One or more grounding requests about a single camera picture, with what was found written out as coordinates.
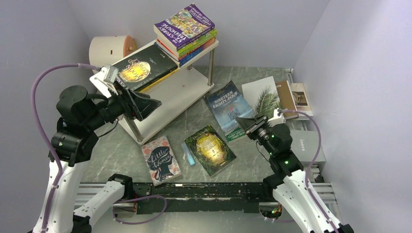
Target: beige cylinder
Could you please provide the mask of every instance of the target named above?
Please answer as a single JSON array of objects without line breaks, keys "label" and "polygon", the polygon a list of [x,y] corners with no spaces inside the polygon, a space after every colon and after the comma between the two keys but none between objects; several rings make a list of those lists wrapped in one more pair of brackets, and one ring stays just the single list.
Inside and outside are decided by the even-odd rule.
[{"label": "beige cylinder", "polygon": [[111,65],[136,50],[135,40],[129,35],[97,36],[90,43],[89,61],[97,67]]}]

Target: small shelf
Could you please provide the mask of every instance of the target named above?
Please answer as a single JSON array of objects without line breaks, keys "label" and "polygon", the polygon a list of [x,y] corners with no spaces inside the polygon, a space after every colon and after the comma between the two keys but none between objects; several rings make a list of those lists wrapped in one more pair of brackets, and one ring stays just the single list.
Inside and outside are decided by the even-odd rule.
[{"label": "small shelf", "polygon": [[[147,48],[155,42],[143,46],[136,52]],[[162,102],[162,105],[158,107],[150,116],[143,121],[134,120],[140,134],[143,136],[142,141],[138,141],[132,130],[128,126],[126,120],[122,118],[119,124],[128,132],[133,139],[140,145],[145,144],[156,133],[163,129],[178,115],[184,112],[188,107],[194,104],[204,94],[213,88],[214,84],[208,85],[208,78],[201,74],[194,68],[191,68],[193,62],[211,52],[209,70],[213,69],[214,52],[213,50],[219,45],[219,41],[210,45],[207,49],[200,52],[193,57],[189,62],[179,67],[178,70],[170,77],[166,78],[153,88],[149,89],[145,94],[149,94],[152,99],[156,99]],[[101,82],[104,75],[99,72],[92,77],[90,81],[93,85],[106,97],[110,97],[111,94],[107,90],[107,87]]]}]

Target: pink book cover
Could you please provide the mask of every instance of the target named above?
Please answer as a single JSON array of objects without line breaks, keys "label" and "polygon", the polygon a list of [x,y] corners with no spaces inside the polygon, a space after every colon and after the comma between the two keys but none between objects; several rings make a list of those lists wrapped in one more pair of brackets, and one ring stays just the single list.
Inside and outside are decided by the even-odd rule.
[{"label": "pink book cover", "polygon": [[181,174],[166,136],[143,145],[142,152],[155,186]]}]

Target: white shelf board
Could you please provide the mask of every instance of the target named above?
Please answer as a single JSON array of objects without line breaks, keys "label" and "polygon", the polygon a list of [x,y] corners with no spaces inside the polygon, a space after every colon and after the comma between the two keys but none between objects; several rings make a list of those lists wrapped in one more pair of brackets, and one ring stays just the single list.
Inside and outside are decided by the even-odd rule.
[{"label": "white shelf board", "polygon": [[[92,76],[90,81],[102,94],[110,97],[107,87],[95,79],[96,75]],[[207,85],[207,78],[192,68],[192,70],[182,69],[150,89],[150,93],[148,93],[150,97],[161,101],[162,105],[143,121],[134,121],[143,136],[143,141],[138,143],[140,145],[146,143],[212,88],[213,85]],[[119,124],[137,142],[127,122],[122,119]]]}]

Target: palm leaf illustration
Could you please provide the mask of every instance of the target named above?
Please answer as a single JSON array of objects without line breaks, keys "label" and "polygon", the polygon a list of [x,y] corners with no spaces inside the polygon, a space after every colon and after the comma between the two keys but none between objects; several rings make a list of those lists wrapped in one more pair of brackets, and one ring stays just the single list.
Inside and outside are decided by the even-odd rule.
[{"label": "palm leaf illustration", "polygon": [[260,92],[253,110],[255,111],[256,117],[265,115],[268,118],[272,118],[273,111],[276,108],[280,108],[279,95],[274,93],[270,86],[267,86]]}]

